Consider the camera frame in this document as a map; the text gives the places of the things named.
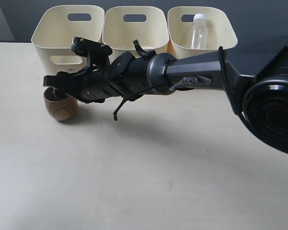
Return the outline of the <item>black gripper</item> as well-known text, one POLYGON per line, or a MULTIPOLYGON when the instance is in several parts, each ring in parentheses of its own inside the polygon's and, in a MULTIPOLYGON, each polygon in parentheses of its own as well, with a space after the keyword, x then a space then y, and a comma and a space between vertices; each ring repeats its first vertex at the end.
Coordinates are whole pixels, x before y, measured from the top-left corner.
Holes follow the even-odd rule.
POLYGON ((128 71, 136 60, 130 52, 125 52, 110 62, 109 55, 88 53, 88 65, 73 74, 59 71, 56 75, 46 75, 43 86, 51 87, 83 103, 103 103, 107 98, 120 96, 135 101, 137 94, 128 83, 128 71))

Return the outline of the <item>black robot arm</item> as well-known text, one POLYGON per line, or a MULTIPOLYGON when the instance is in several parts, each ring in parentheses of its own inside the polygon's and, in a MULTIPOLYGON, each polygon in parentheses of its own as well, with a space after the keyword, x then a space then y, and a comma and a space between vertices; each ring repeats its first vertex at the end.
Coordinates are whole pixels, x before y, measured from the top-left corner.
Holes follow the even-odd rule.
POLYGON ((86 104, 111 97, 125 103, 146 94, 222 90, 255 137, 288 154, 288 35, 182 59, 144 50, 138 40, 133 44, 136 54, 126 51, 110 61, 112 48, 74 37, 71 51, 87 64, 74 73, 46 75, 43 85, 56 97, 86 104))

